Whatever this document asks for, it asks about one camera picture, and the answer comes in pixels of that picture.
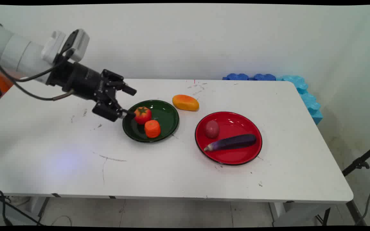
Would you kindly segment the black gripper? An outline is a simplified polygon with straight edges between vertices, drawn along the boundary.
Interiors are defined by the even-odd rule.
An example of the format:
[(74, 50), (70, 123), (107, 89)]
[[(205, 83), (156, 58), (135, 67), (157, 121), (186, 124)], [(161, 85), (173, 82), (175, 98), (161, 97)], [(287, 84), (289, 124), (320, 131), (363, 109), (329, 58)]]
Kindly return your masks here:
[(125, 83), (122, 75), (106, 69), (104, 69), (100, 75), (99, 72), (81, 65), (78, 62), (71, 63), (68, 61), (50, 72), (46, 85), (58, 85), (64, 92), (73, 90), (73, 95), (79, 98), (96, 100), (92, 112), (112, 122), (122, 118), (124, 114), (128, 119), (134, 119), (136, 114), (132, 111), (123, 109), (115, 96), (106, 95), (102, 98), (97, 98), (94, 95), (101, 82), (101, 76), (104, 79), (105, 88), (113, 88), (116, 91), (121, 90), (131, 96), (137, 93), (136, 89), (131, 88)]

